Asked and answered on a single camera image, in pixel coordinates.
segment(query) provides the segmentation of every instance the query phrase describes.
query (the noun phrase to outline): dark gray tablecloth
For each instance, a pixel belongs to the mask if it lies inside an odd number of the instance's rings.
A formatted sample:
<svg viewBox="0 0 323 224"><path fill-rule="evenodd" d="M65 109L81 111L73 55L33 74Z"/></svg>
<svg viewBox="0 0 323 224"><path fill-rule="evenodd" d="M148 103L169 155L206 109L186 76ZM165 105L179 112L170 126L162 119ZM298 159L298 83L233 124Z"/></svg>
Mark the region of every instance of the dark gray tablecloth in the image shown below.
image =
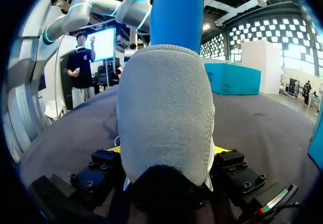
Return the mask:
<svg viewBox="0 0 323 224"><path fill-rule="evenodd" d="M19 164L21 179L27 187L42 175L57 174L68 182L70 174L87 166L95 150L114 147L118 135L117 91L114 86L88 100L32 142ZM213 101L215 145L237 148L251 168L267 175L268 184L274 181L297 184L299 190L293 201L302 201L319 175L307 156L314 124L261 95L213 94ZM291 210L281 212L276 222L282 223L290 213Z"/></svg>

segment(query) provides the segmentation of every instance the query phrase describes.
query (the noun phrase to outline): black cable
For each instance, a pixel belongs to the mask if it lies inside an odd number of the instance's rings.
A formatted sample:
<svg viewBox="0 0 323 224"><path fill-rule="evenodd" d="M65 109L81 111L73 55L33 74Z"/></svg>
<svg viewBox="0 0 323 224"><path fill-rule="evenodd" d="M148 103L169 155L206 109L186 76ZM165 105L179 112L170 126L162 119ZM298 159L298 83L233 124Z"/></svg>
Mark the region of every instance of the black cable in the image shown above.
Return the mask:
<svg viewBox="0 0 323 224"><path fill-rule="evenodd" d="M271 214L273 214L275 212L281 211L281 210L286 209L286 208L299 208L299 207L302 207L302 204L300 204L299 202L281 205L281 206L278 206L276 208L273 208L273 209L267 211L266 213L264 213L263 215L259 216L256 219L248 220L244 224L259 223L260 221L265 219L267 216L269 216L269 215L271 215Z"/></svg>

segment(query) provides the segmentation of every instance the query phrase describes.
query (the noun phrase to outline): floor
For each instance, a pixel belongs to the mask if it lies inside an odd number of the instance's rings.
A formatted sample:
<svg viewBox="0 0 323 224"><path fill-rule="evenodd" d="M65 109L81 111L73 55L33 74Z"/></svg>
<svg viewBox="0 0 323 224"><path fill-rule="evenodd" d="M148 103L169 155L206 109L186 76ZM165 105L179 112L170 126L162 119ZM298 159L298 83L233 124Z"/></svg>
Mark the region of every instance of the floor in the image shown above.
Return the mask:
<svg viewBox="0 0 323 224"><path fill-rule="evenodd" d="M300 101L300 98L289 97L284 94L264 94L264 96L273 99L281 104L284 104L293 110L304 114L306 118L311 120L312 122L316 122L317 120L317 109L308 107L304 104L303 101Z"/></svg>

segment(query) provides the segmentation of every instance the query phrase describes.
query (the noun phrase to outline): display screen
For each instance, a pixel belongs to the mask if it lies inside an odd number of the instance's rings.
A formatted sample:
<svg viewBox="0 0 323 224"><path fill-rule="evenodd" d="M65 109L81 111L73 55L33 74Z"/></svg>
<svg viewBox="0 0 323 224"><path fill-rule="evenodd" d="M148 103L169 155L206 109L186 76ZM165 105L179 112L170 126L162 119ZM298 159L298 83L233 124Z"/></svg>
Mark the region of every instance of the display screen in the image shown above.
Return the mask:
<svg viewBox="0 0 323 224"><path fill-rule="evenodd" d="M116 43L116 29L110 28L103 31L98 31L87 36L84 46L91 49L91 37L95 36L94 50L95 61L103 59L114 58L115 43Z"/></svg>

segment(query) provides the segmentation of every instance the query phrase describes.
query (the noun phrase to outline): black t-shirt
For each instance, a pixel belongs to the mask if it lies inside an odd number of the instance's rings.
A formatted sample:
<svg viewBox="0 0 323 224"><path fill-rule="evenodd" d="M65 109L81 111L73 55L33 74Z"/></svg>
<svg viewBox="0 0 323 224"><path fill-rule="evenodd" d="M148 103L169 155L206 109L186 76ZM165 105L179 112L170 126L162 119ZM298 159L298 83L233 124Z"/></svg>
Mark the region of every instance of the black t-shirt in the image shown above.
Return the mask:
<svg viewBox="0 0 323 224"><path fill-rule="evenodd" d="M71 77L73 87L78 89L84 89L93 86L92 75L91 75L91 50L89 49L78 49L77 52L74 50L68 58L67 69L72 72L80 68L80 74L77 78Z"/></svg>

